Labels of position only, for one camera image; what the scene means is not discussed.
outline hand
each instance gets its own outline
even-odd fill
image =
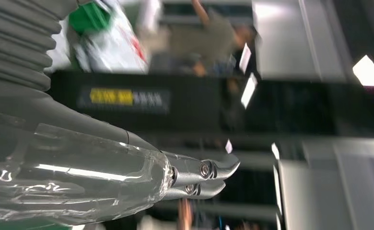
[[[197,62],[193,67],[194,73],[199,77],[204,77],[207,74],[204,65],[201,62]]]
[[[178,204],[178,218],[181,230],[191,229],[193,224],[193,213],[191,204],[187,199],[182,199]]]

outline white plastic bag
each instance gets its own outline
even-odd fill
[[[45,68],[44,72],[54,72],[58,69],[64,69],[71,65],[70,46],[67,40],[68,18],[60,22],[60,34],[54,34],[51,37],[56,41],[56,48],[47,51],[47,55],[53,60],[51,67]]]
[[[96,72],[147,72],[144,52],[119,2],[102,2],[111,9],[112,16],[106,31],[89,34],[82,43],[89,67]]]

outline gray panel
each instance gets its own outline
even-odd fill
[[[300,0],[300,8],[317,73],[323,81],[344,81],[341,59],[321,1]]]
[[[312,75],[318,78],[298,2],[256,0],[254,8],[260,35],[257,48],[262,76],[297,75],[307,79]]]
[[[337,149],[339,170],[353,224],[359,230],[374,229],[374,171],[371,160],[351,153],[361,151],[358,146]]]
[[[338,171],[290,161],[279,169],[287,230],[353,229]]]

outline green bag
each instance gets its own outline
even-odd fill
[[[98,32],[109,26],[111,15],[97,3],[91,2],[80,6],[69,15],[69,24],[82,34],[84,32]]]

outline gray shirt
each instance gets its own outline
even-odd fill
[[[171,27],[170,52],[180,58],[198,55],[206,66],[229,57],[234,51],[234,29],[230,22],[214,11],[204,27],[179,25]]]

